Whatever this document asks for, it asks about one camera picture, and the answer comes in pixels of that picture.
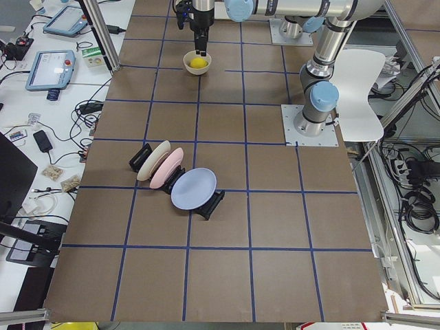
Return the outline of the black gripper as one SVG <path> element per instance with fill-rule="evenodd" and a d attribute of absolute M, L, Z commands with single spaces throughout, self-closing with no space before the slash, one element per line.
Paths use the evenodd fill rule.
<path fill-rule="evenodd" d="M 194 34 L 196 55 L 206 57 L 207 52 L 200 50 L 207 50 L 209 29 L 214 23 L 214 1 L 175 1 L 175 15 L 180 30 L 184 28 L 186 22 L 189 22 Z"/>

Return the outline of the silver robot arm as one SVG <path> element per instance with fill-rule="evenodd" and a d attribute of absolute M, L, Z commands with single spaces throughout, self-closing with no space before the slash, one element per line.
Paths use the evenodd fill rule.
<path fill-rule="evenodd" d="M 302 17 L 335 17 L 339 21 L 358 21 L 375 13 L 383 1 L 224 1 L 228 18 L 237 23 L 254 14 Z M 195 52 L 207 55 L 210 26 L 215 20 L 214 1 L 174 1 L 173 11 L 179 29 L 188 22 L 194 34 Z"/>
<path fill-rule="evenodd" d="M 294 118 L 297 132 L 307 137 L 320 135 L 326 121 L 337 105 L 338 88 L 330 82 L 334 63 L 351 31 L 351 21 L 335 17 L 325 20 L 322 35 L 313 57 L 301 68 L 300 81 L 305 95 L 305 105 Z"/>

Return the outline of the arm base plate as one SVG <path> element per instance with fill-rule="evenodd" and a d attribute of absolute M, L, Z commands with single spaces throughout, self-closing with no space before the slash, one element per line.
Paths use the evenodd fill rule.
<path fill-rule="evenodd" d="M 331 116 L 322 123 L 308 122 L 301 104 L 282 104 L 285 143 L 288 146 L 338 147 L 335 125 Z"/>
<path fill-rule="evenodd" d="M 303 32 L 298 23 L 285 19 L 270 19 L 269 27 L 273 45 L 311 47 L 314 44 L 310 33 Z"/>

